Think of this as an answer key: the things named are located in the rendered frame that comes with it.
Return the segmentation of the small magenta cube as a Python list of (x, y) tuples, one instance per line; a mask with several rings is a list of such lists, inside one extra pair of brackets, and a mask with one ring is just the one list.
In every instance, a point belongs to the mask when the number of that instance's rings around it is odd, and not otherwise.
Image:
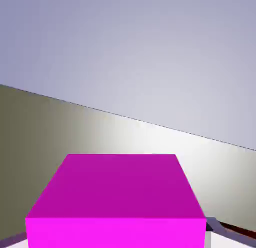
[(70, 154), (25, 219), (28, 248), (204, 248), (206, 224), (173, 154)]

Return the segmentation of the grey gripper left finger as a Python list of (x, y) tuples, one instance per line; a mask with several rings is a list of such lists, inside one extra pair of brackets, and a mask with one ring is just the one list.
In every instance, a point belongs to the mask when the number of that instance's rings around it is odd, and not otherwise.
[(10, 236), (8, 238), (4, 238), (0, 240), (0, 248), (6, 248), (13, 244), (19, 243), (21, 241), (24, 241), (26, 238), (27, 238), (26, 232), (21, 232), (16, 235)]

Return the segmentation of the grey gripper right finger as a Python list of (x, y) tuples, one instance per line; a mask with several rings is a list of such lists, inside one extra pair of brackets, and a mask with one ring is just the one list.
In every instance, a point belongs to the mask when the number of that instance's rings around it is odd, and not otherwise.
[(256, 248), (254, 232), (207, 217), (204, 248)]

